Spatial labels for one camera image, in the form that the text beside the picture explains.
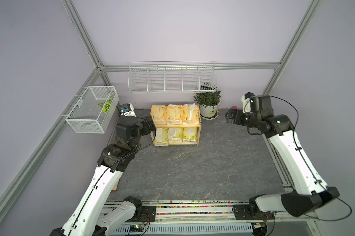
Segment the orange tissue pack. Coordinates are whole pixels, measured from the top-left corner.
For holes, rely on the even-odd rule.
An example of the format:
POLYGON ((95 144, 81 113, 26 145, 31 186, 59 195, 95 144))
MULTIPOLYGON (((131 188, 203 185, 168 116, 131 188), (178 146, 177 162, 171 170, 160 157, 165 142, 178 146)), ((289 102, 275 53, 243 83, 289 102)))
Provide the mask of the orange tissue pack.
POLYGON ((151 116, 155 124, 166 124, 167 106, 152 105, 151 116))
POLYGON ((183 124, 199 124, 200 123, 200 110, 199 107, 193 104, 183 105, 183 124))
POLYGON ((168 105, 166 110, 166 124, 176 125, 183 124, 183 106, 182 105, 168 105))

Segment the green tissue pack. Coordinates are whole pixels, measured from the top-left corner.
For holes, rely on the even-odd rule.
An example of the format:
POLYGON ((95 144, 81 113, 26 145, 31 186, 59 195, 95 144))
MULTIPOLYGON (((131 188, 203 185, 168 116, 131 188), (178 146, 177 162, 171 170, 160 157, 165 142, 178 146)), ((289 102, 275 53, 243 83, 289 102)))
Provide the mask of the green tissue pack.
POLYGON ((172 127, 168 129, 168 142, 169 143, 182 143, 183 128, 172 127))
POLYGON ((168 128, 157 128, 156 136, 154 138, 154 145, 156 147, 164 147, 169 145, 168 128))
POLYGON ((182 141, 184 143, 197 143, 198 130, 196 127, 184 127, 182 141))

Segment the wooden two-tier shelf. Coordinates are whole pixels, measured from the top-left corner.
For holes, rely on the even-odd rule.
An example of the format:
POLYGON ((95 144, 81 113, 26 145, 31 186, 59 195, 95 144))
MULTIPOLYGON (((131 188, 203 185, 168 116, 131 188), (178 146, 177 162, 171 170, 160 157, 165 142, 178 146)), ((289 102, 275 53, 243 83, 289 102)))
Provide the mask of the wooden two-tier shelf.
POLYGON ((201 117, 198 105, 152 105, 151 116, 156 125, 152 135, 156 147, 171 145, 198 145, 201 117))

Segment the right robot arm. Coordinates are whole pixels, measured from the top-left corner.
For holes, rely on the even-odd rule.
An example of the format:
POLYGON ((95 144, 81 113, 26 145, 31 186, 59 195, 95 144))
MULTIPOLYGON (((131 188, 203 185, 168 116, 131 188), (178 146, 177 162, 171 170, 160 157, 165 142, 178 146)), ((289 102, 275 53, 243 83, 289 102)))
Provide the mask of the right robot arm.
POLYGON ((225 114, 226 121, 247 129, 258 129, 257 135, 264 135, 272 144, 293 181, 291 192, 251 198, 248 204, 250 215, 274 211, 299 217, 340 196, 338 189, 328 186, 314 168, 288 116, 274 114, 271 96, 248 92, 241 100, 242 109, 230 109, 225 114))

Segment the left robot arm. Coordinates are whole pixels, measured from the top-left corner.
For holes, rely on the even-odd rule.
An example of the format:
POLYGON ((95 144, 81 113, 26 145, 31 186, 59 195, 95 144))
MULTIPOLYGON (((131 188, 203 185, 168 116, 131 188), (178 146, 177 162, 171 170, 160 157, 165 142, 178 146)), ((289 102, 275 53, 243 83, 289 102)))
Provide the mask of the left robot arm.
POLYGON ((126 221, 141 218, 142 202, 131 196, 103 219, 99 215, 113 187, 142 149, 142 136, 155 130, 151 116, 118 119, 115 142, 102 151, 92 181, 77 208, 61 228, 52 230, 52 236, 109 236, 126 221))

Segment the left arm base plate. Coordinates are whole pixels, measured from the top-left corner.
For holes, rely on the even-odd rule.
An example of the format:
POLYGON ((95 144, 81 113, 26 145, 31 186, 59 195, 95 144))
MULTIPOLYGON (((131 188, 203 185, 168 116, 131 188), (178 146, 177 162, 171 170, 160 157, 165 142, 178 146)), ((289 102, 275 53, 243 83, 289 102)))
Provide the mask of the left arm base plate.
POLYGON ((156 218, 156 206, 142 206, 136 208, 135 215, 126 222, 154 222, 156 218))

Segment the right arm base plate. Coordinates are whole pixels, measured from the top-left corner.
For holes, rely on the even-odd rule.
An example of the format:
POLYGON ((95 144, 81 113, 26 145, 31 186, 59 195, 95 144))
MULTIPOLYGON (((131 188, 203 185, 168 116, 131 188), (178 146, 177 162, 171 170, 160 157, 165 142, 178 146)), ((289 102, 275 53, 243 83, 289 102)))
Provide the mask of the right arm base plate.
POLYGON ((232 206, 232 211, 236 220, 268 221, 275 219, 273 212, 262 212, 254 204, 235 204, 232 206))

